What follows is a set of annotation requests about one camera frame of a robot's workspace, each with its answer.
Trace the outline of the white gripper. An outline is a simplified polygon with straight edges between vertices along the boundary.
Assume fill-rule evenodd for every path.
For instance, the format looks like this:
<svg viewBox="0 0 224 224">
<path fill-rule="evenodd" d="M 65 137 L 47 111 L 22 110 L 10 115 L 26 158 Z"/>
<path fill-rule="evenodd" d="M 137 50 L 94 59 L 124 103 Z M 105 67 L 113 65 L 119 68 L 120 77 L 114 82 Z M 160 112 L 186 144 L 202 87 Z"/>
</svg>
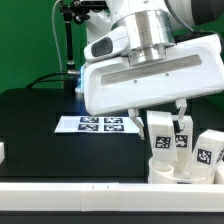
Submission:
<svg viewBox="0 0 224 224">
<path fill-rule="evenodd" d="M 159 62 L 131 67 L 125 57 L 91 64 L 84 74 L 84 100 L 88 113 L 96 116 L 128 110 L 129 118 L 144 137 L 139 110 L 175 102 L 174 131 L 184 130 L 185 99 L 224 90 L 224 63 L 217 35 L 180 42 L 166 50 Z"/>
</svg>

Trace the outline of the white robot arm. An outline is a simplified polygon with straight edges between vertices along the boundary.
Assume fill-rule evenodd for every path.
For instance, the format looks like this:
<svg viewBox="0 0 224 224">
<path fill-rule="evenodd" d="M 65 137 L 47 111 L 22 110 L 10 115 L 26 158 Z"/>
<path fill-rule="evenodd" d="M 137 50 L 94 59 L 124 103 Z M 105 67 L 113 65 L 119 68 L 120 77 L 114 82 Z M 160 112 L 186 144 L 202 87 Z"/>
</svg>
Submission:
<svg viewBox="0 0 224 224">
<path fill-rule="evenodd" d="M 88 113 L 138 110 L 224 90 L 224 50 L 216 33 L 194 31 L 224 14 L 224 0 L 105 0 L 108 22 L 85 47 Z"/>
</svg>

